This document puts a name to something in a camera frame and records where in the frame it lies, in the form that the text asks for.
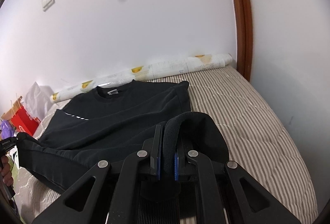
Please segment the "person's left hand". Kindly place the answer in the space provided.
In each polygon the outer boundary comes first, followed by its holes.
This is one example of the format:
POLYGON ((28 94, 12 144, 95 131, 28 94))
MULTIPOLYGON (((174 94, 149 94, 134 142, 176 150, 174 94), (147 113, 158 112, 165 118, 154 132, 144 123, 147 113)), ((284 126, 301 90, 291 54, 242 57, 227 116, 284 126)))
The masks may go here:
POLYGON ((2 181, 8 187, 13 184, 13 177, 11 173, 11 167, 9 164, 9 159, 7 156, 1 157, 1 163, 3 168, 1 168, 1 176, 3 177, 2 181))

